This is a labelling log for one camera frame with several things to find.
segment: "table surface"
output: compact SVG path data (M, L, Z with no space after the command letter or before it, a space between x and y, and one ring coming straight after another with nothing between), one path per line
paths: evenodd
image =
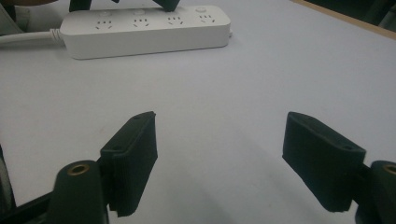
M67 1L31 7L59 27ZM96 160L130 117L157 114L159 159L130 217L111 223L354 223L325 211L282 160L289 111L396 161L396 42L288 0L181 1L232 20L225 48L77 61L63 47L0 48L0 143L17 204ZM148 0L92 8L156 7Z

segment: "screw hole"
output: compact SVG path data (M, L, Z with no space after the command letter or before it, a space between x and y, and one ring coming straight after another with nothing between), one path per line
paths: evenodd
M82 175L86 173L90 169L90 166L88 164L78 164L73 167L71 167L68 171L68 175Z
M396 175L396 165L387 164L384 165L384 169L393 175Z

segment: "white cable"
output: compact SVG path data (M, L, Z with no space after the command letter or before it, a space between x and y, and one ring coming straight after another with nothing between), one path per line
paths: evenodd
M56 43L63 42L59 29L50 29L48 32L3 35L0 36L0 45L13 43L13 42L39 40L39 39L52 39Z

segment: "black mount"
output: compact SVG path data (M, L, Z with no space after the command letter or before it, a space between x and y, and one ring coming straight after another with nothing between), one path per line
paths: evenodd
M153 0L165 11L175 11L180 0ZM92 0L70 0L69 11L90 10Z
M358 205L358 224L396 223L396 163L363 164L366 150L307 115L289 112L283 158L330 212Z
M100 152L98 161L65 166L52 193L0 214L0 224L107 224L108 204L119 217L131 215L158 157L155 114L132 117Z

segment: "power strip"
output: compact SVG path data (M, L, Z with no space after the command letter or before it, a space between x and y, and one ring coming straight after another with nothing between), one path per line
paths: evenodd
M70 56L92 59L224 47L231 21L214 6L75 11L60 33Z

